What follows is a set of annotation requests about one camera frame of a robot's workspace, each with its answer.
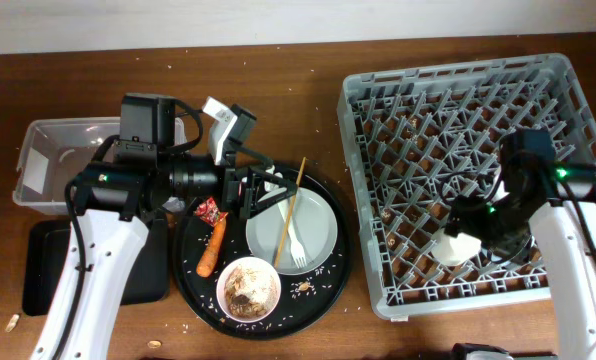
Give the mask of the wooden chopstick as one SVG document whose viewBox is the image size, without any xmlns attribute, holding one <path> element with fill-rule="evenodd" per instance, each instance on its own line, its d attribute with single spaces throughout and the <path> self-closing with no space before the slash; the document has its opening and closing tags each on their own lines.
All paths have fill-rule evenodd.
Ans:
<svg viewBox="0 0 596 360">
<path fill-rule="evenodd" d="M 300 188 L 300 184 L 301 184 L 301 180 L 302 180 L 302 177 L 303 177 L 303 173 L 304 173 L 304 168 L 305 168 L 305 165 L 306 165 L 306 161 L 307 161 L 307 158 L 304 157 L 302 159 L 302 163 L 301 163 L 301 166 L 300 166 L 300 169 L 299 169 L 299 173 L 298 173 L 298 176 L 297 176 L 297 179 L 296 179 L 296 182 L 295 182 L 295 184 L 297 186 L 297 188 L 296 188 L 296 191 L 297 192 L 299 191 L 299 188 Z M 282 233 L 281 233 L 281 240 L 279 242 L 278 249 L 277 249 L 277 254 L 276 254 L 276 257 L 275 257 L 274 263 L 273 263 L 273 266 L 275 268 L 278 268 L 280 256 L 281 256 L 281 253 L 282 253 L 282 251 L 284 249 L 284 245 L 285 245 L 287 236 L 289 235 L 289 229 L 292 227 L 292 215 L 293 215 L 295 203 L 296 203 L 296 200 L 297 200 L 297 192 L 292 196 L 292 198 L 290 200 L 290 203 L 289 203 L 289 206 L 288 206 L 287 211 L 286 211 L 285 224 L 284 224 L 284 227 L 283 227 L 283 230 L 282 230 Z M 306 258 L 305 258 L 304 248 L 300 244 L 294 246 L 292 241 L 289 242 L 289 248 L 290 248 L 290 255 L 291 255 L 292 260 L 294 261 L 294 263 L 299 268 L 304 267 L 306 265 Z"/>
</svg>

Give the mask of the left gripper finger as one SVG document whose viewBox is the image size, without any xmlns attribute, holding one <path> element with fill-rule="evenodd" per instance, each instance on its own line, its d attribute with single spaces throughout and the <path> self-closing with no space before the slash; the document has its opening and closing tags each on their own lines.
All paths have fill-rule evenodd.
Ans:
<svg viewBox="0 0 596 360">
<path fill-rule="evenodd" d="M 297 186 L 295 182 L 292 182 L 284 175 L 282 178 L 277 178 L 265 172 L 266 169 L 259 167 L 251 167 L 249 174 L 247 175 L 247 184 L 252 185 L 254 189 L 261 188 L 264 191 L 263 185 L 265 181 L 277 183 L 288 190 L 296 190 Z"/>
<path fill-rule="evenodd" d="M 258 198 L 258 192 L 256 190 L 245 191 L 245 218 L 251 219 L 258 214 L 264 212 L 270 207 L 287 200 L 297 193 L 296 190 L 280 190 L 274 193 L 271 197 L 264 200 Z"/>
</svg>

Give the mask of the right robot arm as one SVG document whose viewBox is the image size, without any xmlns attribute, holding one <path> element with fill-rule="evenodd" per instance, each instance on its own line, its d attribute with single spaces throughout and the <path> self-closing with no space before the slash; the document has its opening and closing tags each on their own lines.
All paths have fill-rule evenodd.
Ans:
<svg viewBox="0 0 596 360">
<path fill-rule="evenodd" d="M 555 308 L 559 357 L 596 359 L 596 166 L 556 158 L 546 130 L 500 141 L 500 172 L 487 196 L 449 201 L 433 257 L 460 265 L 481 250 L 510 262 L 536 243 Z"/>
</svg>

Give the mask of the white plastic fork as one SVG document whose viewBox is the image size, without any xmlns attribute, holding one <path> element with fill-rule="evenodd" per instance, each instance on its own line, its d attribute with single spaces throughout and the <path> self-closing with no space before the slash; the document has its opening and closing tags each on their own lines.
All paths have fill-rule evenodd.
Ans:
<svg viewBox="0 0 596 360">
<path fill-rule="evenodd" d="M 290 204 L 290 200 L 283 200 L 278 203 L 278 207 L 283 220 L 287 223 L 287 235 L 290 239 L 289 246 L 292 260 L 298 268 L 304 268 L 307 265 L 306 256 L 304 247 L 298 240 L 293 220 L 289 217 Z"/>
</svg>

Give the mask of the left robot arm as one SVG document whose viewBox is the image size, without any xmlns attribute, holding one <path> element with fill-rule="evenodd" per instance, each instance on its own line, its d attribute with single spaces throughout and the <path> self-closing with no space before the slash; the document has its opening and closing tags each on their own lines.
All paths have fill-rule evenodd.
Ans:
<svg viewBox="0 0 596 360">
<path fill-rule="evenodd" d="M 70 237 L 34 359 L 106 357 L 130 272 L 171 198 L 210 197 L 248 220 L 295 195 L 271 158 L 245 147 L 256 122 L 208 98 L 127 93 L 120 130 L 64 188 Z"/>
</svg>

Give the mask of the cream plastic cup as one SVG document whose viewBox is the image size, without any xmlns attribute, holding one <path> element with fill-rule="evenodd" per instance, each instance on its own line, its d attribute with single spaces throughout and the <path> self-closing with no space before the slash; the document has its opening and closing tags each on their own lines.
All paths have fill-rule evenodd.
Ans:
<svg viewBox="0 0 596 360">
<path fill-rule="evenodd" d="M 431 254 L 436 261 L 444 266 L 458 266 L 476 256 L 482 242 L 471 235 L 459 233 L 456 237 L 445 233 L 445 229 L 438 229 L 431 237 L 435 245 Z"/>
</svg>

